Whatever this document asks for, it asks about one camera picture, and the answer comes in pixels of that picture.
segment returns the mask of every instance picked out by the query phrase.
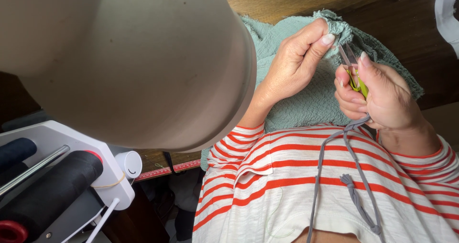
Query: metal rod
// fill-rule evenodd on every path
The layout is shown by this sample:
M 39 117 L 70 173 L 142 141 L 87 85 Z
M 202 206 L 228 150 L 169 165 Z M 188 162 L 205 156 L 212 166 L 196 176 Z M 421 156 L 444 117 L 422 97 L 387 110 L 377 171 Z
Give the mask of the metal rod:
M 0 187 L 0 197 L 4 194 L 8 193 L 11 189 L 16 187 L 17 185 L 21 184 L 25 181 L 28 177 L 32 176 L 33 174 L 37 173 L 38 171 L 42 170 L 44 167 L 48 166 L 51 162 L 55 161 L 57 158 L 61 157 L 66 152 L 70 151 L 70 147 L 68 145 L 63 145 L 59 149 L 55 150 L 53 153 L 48 155 L 48 157 L 44 158 L 28 170 L 22 172 L 19 176 L 12 179 L 10 182 L 4 184 Z

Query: thread snips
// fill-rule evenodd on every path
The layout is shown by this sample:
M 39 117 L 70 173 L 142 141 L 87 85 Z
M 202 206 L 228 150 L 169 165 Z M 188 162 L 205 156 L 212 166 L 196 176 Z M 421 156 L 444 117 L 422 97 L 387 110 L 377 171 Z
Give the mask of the thread snips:
M 338 48 L 341 53 L 343 67 L 349 74 L 349 85 L 354 91 L 362 93 L 366 99 L 368 95 L 368 88 L 364 82 L 360 80 L 358 70 L 359 64 L 357 62 L 357 58 L 355 58 L 355 55 L 351 50 L 351 47 L 347 43 L 344 43 L 342 45 L 340 44 Z

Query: thread spool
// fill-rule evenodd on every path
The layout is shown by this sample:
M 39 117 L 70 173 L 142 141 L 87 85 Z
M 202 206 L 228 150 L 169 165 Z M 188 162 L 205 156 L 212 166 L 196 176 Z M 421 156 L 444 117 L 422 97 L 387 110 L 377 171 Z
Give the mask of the thread spool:
M 37 240 L 102 171 L 102 161 L 95 153 L 71 152 L 0 210 L 0 242 Z M 26 240 L 21 241 L 18 224 L 25 229 Z
M 0 172 L 19 164 L 37 152 L 35 143 L 27 138 L 18 138 L 0 146 Z

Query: red and white striped shirt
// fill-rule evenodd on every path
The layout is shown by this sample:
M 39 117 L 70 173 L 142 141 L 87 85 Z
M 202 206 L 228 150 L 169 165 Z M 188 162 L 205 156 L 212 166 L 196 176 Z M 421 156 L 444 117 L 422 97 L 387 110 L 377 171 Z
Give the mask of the red and white striped shirt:
M 320 145 L 342 130 L 330 123 L 264 134 L 236 127 L 214 145 L 196 211 L 194 242 L 292 242 L 309 226 Z M 370 198 L 342 135 L 330 140 L 320 177 L 314 228 L 379 242 L 340 181 L 349 174 L 375 221 Z M 459 158 L 387 152 L 368 131 L 348 132 L 381 215 L 387 243 L 459 242 Z

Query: gray drawstring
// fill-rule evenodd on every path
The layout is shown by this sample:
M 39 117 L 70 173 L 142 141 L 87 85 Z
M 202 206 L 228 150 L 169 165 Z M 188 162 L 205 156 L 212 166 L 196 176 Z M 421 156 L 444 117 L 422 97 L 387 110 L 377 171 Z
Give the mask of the gray drawstring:
M 318 194 L 318 181 L 320 178 L 320 173 L 322 172 L 322 162 L 324 160 L 324 151 L 325 151 L 325 144 L 330 140 L 335 137 L 337 137 L 340 134 L 343 134 L 344 138 L 344 143 L 346 144 L 347 150 L 351 153 L 352 158 L 355 161 L 355 165 L 357 167 L 357 170 L 359 171 L 360 177 L 362 178 L 362 181 L 364 183 L 365 189 L 367 190 L 368 195 L 370 196 L 371 204 L 373 205 L 373 209 L 375 211 L 375 217 L 376 217 L 376 225 L 373 223 L 371 220 L 370 216 L 368 215 L 367 212 L 362 208 L 362 205 L 360 204 L 360 198 L 357 195 L 357 191 L 354 189 L 354 184 L 351 179 L 351 176 L 349 174 L 346 174 L 342 177 L 340 177 L 341 182 L 345 183 L 347 185 L 347 189 L 349 190 L 349 194 L 351 195 L 351 199 L 354 203 L 354 205 L 357 207 L 357 210 L 359 211 L 360 215 L 362 218 L 365 220 L 365 222 L 370 226 L 370 229 L 372 232 L 377 234 L 379 236 L 379 239 L 381 240 L 382 243 L 385 243 L 383 237 L 382 237 L 382 228 L 381 228 L 381 218 L 379 216 L 378 210 L 376 209 L 376 202 L 375 202 L 375 197 L 373 196 L 373 193 L 370 190 L 370 186 L 368 185 L 368 181 L 365 178 L 365 175 L 360 168 L 359 161 L 357 159 L 357 156 L 355 155 L 354 151 L 352 148 L 349 146 L 349 143 L 347 142 L 347 132 L 357 128 L 364 123 L 366 123 L 368 120 L 370 120 L 370 115 L 367 114 L 366 117 L 359 119 L 359 120 L 354 120 L 351 123 L 349 123 L 344 130 L 338 131 L 332 135 L 330 135 L 327 139 L 324 140 L 322 145 L 320 146 L 320 153 L 318 156 L 318 165 L 317 165 L 317 176 L 315 176 L 315 185 L 314 185 L 314 199 L 313 199 L 313 208 L 311 211 L 311 220 L 309 222 L 309 231 L 307 233 L 307 243 L 311 243 L 311 237 L 312 237 L 312 231 L 313 231 L 313 223 L 314 223 L 314 211 L 315 211 L 315 205 L 316 205 L 316 200 L 317 200 L 317 194 Z

